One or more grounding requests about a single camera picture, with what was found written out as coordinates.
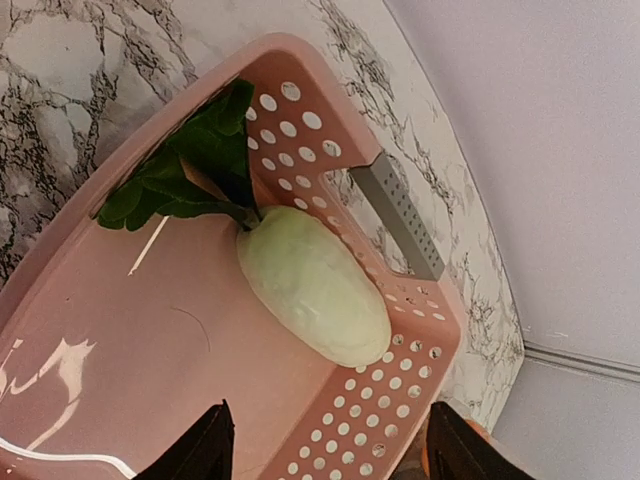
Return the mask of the white cabbage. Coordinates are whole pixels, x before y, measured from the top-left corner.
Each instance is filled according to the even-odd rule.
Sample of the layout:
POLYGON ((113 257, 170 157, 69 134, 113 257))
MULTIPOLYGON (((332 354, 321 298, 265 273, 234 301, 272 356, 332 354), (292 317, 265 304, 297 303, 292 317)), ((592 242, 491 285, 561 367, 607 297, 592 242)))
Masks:
POLYGON ((253 96, 253 84, 236 79, 200 107, 107 198, 97 223, 133 232, 153 215, 230 217, 242 230, 242 273, 279 323, 337 365, 371 365, 392 338, 374 283, 320 220, 257 205, 246 131, 253 96))

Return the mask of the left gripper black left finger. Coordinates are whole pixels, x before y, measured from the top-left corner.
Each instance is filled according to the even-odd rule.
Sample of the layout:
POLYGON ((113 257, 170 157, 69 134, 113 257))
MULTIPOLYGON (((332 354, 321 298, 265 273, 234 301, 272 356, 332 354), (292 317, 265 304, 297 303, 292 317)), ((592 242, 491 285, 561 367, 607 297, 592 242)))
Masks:
POLYGON ((235 426, 225 400, 209 408, 135 480, 231 480, 235 426))

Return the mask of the orange pepper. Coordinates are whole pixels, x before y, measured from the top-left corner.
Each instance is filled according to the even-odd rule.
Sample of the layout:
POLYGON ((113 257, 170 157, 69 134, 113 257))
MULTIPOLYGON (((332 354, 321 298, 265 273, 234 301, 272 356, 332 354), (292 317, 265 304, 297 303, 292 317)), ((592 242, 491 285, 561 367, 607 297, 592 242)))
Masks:
POLYGON ((422 466, 428 479, 489 479, 490 435, 477 422, 432 414, 422 466))

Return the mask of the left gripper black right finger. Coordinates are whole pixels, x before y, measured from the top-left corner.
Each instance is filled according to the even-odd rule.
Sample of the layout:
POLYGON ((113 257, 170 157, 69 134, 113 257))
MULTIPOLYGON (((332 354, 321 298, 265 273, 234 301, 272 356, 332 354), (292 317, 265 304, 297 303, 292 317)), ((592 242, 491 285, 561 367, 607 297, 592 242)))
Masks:
POLYGON ((428 469, 430 479, 533 479, 442 401, 429 412, 428 469))

